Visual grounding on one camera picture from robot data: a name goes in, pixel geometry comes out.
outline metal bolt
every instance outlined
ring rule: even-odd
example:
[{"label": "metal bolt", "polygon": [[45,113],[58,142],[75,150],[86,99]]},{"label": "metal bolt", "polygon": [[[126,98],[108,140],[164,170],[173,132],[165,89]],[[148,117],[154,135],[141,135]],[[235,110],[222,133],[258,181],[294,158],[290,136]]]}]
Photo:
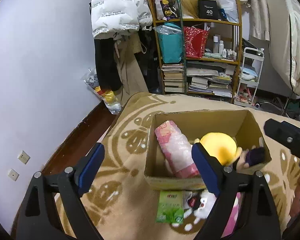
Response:
[{"label": "metal bolt", "polygon": [[223,168],[223,170],[226,172],[226,173],[230,173],[232,171],[232,168],[229,167],[229,166],[226,166]]},{"label": "metal bolt", "polygon": [[256,175],[261,178],[263,176],[263,173],[261,171],[256,171]]},{"label": "metal bolt", "polygon": [[37,179],[41,176],[41,172],[37,171],[33,176]]},{"label": "metal bolt", "polygon": [[65,168],[65,173],[71,173],[73,171],[72,167],[66,167]]}]

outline bookshelf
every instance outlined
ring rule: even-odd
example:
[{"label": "bookshelf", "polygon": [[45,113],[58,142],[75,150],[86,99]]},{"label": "bookshelf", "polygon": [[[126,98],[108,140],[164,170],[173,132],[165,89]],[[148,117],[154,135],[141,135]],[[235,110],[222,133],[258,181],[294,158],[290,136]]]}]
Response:
[{"label": "bookshelf", "polygon": [[[184,87],[185,87],[185,94],[206,94],[206,95],[214,95],[213,93],[205,93],[205,92],[194,92],[194,91],[188,91],[187,87],[187,78],[186,78],[186,62],[187,60],[198,60],[198,61],[207,61],[207,62],[221,62],[221,63],[228,63],[231,65],[235,65],[235,72],[234,75],[232,76],[232,102],[233,102],[233,97],[237,92],[238,89],[238,82],[239,82],[239,71],[240,71],[240,60],[241,60],[241,47],[242,47],[242,17],[241,17],[241,4],[240,0],[236,0],[237,3],[237,10],[238,10],[238,18],[239,18],[239,23],[232,23],[232,22],[226,22],[226,21],[219,21],[219,20],[210,20],[210,19],[192,19],[192,18],[182,18],[181,19],[171,19],[169,21],[164,21],[164,20],[157,20],[157,14],[154,6],[153,0],[148,0],[149,1],[149,7],[152,13],[153,17],[153,24],[154,27],[157,27],[158,25],[161,25],[165,22],[180,22],[181,28],[183,29],[183,23],[194,23],[194,25],[201,23],[218,23],[218,24],[225,24],[225,25],[230,25],[231,26],[231,38],[228,38],[229,41],[231,42],[231,49],[235,50],[237,52],[237,59],[236,60],[228,60],[228,59],[216,59],[216,58],[209,58],[209,57],[202,57],[202,58],[188,58],[188,57],[183,57],[182,62],[184,64]],[[164,82],[163,82],[163,72],[162,72],[162,65],[164,65],[162,56],[161,56],[161,50],[159,46],[159,40],[158,40],[158,34],[155,32],[155,38],[156,38],[156,44],[157,44],[157,50],[158,50],[158,55],[159,55],[159,65],[160,65],[160,78],[161,78],[161,85],[162,85],[162,92],[165,94],[164,91]]]}]

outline green package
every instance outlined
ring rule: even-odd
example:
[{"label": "green package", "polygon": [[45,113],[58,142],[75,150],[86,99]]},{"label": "green package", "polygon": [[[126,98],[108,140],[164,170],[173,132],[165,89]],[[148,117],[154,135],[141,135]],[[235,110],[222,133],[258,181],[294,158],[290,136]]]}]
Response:
[{"label": "green package", "polygon": [[156,222],[183,223],[182,191],[161,191]]}]

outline teal bag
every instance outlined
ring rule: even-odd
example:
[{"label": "teal bag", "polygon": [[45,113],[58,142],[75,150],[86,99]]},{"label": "teal bag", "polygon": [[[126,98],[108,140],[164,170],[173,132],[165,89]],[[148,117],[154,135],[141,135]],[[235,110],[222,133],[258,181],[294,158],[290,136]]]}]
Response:
[{"label": "teal bag", "polygon": [[[181,29],[178,25],[164,23],[164,25]],[[159,45],[164,63],[179,63],[182,57],[181,34],[164,35],[158,33]]]}]

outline cardboard box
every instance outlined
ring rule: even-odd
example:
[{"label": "cardboard box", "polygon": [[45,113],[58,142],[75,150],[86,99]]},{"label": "cardboard box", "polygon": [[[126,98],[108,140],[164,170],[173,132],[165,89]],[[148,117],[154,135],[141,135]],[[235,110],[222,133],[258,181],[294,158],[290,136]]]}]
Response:
[{"label": "cardboard box", "polygon": [[164,165],[165,157],[160,149],[154,130],[171,120],[192,144],[196,138],[201,138],[209,132],[226,133],[235,139],[242,149],[259,146],[259,140],[265,148],[265,161],[258,165],[240,171],[253,174],[271,161],[269,149],[264,141],[261,129],[253,114],[248,110],[200,110],[193,112],[163,113],[153,117],[147,147],[146,167],[144,176],[151,188],[159,190],[195,190],[203,189],[205,185],[200,176],[190,179],[171,177]]}]

